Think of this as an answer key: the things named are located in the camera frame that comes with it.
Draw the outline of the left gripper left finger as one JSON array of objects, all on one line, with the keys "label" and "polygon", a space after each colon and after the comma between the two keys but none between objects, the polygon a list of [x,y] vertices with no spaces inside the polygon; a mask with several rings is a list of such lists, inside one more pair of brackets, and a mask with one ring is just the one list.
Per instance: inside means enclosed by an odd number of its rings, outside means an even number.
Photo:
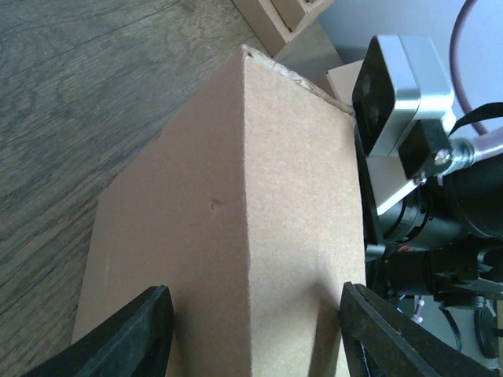
[{"label": "left gripper left finger", "polygon": [[167,286],[149,287],[26,376],[164,376],[174,332]]}]

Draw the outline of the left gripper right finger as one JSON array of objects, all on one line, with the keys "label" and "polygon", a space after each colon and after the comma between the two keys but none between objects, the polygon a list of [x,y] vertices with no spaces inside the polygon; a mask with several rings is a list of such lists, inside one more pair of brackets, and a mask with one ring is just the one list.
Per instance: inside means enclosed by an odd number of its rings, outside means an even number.
[{"label": "left gripper right finger", "polygon": [[487,375],[361,284],[343,285],[340,328],[351,376]]}]

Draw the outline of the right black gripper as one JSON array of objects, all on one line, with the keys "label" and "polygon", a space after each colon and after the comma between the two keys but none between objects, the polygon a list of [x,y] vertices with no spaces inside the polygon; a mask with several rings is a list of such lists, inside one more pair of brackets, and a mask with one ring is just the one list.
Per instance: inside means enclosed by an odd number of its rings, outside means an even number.
[{"label": "right black gripper", "polygon": [[428,295],[478,309],[502,297],[502,157],[413,187],[378,214],[362,142],[355,139],[367,287],[393,301]]}]

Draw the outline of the cardboard box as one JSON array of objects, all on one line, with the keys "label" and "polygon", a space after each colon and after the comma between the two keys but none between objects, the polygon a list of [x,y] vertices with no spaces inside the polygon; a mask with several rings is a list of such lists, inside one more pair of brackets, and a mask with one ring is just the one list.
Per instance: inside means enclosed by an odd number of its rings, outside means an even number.
[{"label": "cardboard box", "polygon": [[73,339],[166,285],[168,375],[346,376],[364,280],[351,110],[242,46],[101,194]]}]

